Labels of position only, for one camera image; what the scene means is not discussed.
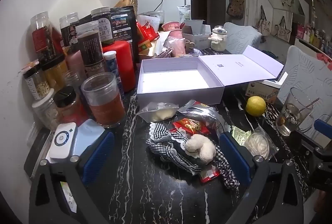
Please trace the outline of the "clear bag with white item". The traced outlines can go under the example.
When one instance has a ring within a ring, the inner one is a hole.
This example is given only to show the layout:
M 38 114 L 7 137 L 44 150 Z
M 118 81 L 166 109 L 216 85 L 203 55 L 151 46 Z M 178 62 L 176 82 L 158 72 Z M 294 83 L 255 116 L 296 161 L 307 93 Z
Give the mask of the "clear bag with white item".
M 142 108 L 137 115 L 147 123 L 159 122 L 172 118 L 178 109 L 179 105 L 177 104 L 151 102 Z

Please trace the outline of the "red snack packet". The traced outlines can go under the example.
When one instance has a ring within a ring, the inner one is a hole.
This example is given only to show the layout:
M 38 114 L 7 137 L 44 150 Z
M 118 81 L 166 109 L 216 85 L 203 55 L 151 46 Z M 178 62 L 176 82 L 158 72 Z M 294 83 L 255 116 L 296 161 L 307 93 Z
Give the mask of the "red snack packet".
M 194 119 L 183 118 L 181 120 L 173 122 L 173 126 L 177 130 L 184 130 L 189 135 L 200 134 L 208 135 L 210 131 L 206 127 L 205 123 L 196 121 Z

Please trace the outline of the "checkered cloth plush doll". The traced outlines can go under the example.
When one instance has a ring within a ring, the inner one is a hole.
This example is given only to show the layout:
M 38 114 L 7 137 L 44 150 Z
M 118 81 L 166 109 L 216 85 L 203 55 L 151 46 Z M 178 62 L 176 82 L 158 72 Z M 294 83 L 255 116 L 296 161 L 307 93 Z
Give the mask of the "checkered cloth plush doll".
M 220 170 L 219 177 L 226 188 L 237 190 L 240 186 L 220 147 L 207 136 L 190 136 L 184 130 L 169 130 L 161 123 L 151 123 L 146 144 L 162 161 L 171 162 L 193 176 L 214 165 Z

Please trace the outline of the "red tea packet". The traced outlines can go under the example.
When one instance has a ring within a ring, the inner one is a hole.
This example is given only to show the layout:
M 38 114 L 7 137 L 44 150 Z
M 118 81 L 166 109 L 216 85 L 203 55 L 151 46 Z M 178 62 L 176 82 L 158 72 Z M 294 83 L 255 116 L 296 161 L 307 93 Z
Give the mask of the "red tea packet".
M 159 33 L 154 30 L 149 22 L 141 25 L 138 21 L 136 22 L 137 33 L 141 41 L 149 40 L 154 41 L 160 37 Z

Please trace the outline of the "green tea sachet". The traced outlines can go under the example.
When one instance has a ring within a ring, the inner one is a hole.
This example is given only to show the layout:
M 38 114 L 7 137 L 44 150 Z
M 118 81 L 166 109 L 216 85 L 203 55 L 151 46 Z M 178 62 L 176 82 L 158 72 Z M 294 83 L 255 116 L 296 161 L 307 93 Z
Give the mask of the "green tea sachet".
M 240 146 L 244 146 L 248 137 L 251 136 L 251 131 L 243 131 L 236 126 L 232 126 L 231 136 Z

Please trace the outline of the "red label clear jar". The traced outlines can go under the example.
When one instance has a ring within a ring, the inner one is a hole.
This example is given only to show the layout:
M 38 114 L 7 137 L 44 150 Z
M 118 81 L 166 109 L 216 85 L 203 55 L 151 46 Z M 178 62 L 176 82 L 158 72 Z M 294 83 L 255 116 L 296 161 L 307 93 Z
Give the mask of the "red label clear jar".
M 61 34 L 54 28 L 48 12 L 38 13 L 30 19 L 33 44 L 38 59 L 46 63 L 63 53 Z

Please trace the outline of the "silver foil snack bag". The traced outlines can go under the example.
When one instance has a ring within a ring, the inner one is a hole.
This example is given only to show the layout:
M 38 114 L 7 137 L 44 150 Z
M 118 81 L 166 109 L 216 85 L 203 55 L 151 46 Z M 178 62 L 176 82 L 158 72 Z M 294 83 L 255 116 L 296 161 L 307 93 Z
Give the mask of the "silver foil snack bag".
M 231 130 L 231 126 L 222 115 L 219 114 L 216 108 L 196 100 L 192 99 L 188 101 L 184 106 L 178 109 L 178 112 L 186 118 L 204 122 L 207 128 L 214 130 L 217 135 L 230 132 Z

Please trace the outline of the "red cylindrical canister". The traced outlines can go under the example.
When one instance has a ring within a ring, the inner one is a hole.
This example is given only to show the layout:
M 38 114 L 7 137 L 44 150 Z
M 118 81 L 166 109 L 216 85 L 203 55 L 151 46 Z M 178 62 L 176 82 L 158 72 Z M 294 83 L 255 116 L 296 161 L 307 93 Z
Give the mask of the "red cylindrical canister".
M 124 92 L 133 90 L 136 87 L 136 76 L 130 43 L 117 40 L 113 44 L 103 47 L 104 53 L 109 51 L 116 51 L 116 60 Z

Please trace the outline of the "white small cardboard box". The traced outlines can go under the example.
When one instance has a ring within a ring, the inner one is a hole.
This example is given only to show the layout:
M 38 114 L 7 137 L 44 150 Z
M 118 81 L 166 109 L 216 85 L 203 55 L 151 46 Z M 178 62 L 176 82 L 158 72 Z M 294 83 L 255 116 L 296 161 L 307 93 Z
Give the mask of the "white small cardboard box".
M 204 22 L 201 19 L 186 20 L 182 28 L 182 36 L 193 42 L 198 50 L 210 48 L 211 44 L 211 27 Z

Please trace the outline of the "blue effervescent tablet tube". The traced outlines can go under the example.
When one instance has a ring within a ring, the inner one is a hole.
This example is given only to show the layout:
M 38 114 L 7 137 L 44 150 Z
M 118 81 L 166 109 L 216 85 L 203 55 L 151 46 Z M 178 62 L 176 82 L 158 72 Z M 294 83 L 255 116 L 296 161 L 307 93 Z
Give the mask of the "blue effervescent tablet tube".
M 116 59 L 116 51 L 111 50 L 111 51 L 104 53 L 104 59 L 106 62 L 106 69 L 107 69 L 107 71 L 109 71 L 115 75 L 116 83 L 117 83 L 119 91 L 120 91 L 120 96 L 122 99 L 124 99 L 124 90 L 123 90 L 123 85 L 122 85 L 122 81 L 120 78 L 118 62 Z

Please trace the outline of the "white fabric rose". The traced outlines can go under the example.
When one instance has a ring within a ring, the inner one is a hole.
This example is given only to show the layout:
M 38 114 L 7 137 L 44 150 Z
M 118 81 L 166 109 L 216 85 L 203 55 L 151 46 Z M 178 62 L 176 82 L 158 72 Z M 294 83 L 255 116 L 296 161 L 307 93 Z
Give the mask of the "white fabric rose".
M 261 126 L 254 129 L 251 135 L 248 136 L 244 146 L 253 157 L 261 156 L 267 161 L 279 151 L 279 148 Z

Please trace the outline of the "brown hanging tote bag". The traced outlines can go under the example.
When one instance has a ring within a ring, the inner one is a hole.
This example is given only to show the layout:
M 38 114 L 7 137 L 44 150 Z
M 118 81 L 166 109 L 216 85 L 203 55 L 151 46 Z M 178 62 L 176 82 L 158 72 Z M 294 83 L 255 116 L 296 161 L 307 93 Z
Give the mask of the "brown hanging tote bag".
M 245 0 L 229 0 L 226 13 L 235 19 L 244 17 Z

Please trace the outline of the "red white long sachet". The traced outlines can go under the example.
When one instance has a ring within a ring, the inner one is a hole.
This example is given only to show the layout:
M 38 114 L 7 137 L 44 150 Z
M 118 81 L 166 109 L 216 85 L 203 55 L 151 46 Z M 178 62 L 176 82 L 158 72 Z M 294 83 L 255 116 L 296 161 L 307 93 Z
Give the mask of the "red white long sachet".
M 214 165 L 208 165 L 199 173 L 201 183 L 207 183 L 221 174 L 220 170 Z

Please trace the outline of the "white pig figurine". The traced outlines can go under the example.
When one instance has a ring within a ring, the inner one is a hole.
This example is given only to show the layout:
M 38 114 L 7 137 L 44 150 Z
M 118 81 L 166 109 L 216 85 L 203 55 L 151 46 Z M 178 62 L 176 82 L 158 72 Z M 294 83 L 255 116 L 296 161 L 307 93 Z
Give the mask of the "white pig figurine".
M 208 37 L 211 49 L 217 52 L 223 52 L 227 45 L 227 30 L 218 25 L 212 29 L 212 34 Z

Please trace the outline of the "white open gift box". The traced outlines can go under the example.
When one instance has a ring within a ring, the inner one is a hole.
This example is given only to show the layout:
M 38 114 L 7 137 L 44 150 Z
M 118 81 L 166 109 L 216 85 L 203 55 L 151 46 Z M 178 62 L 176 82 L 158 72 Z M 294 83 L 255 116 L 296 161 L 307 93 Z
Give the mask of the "white open gift box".
M 243 54 L 155 58 L 141 62 L 137 99 L 183 106 L 189 100 L 219 104 L 226 86 L 275 79 L 283 64 L 252 46 Z

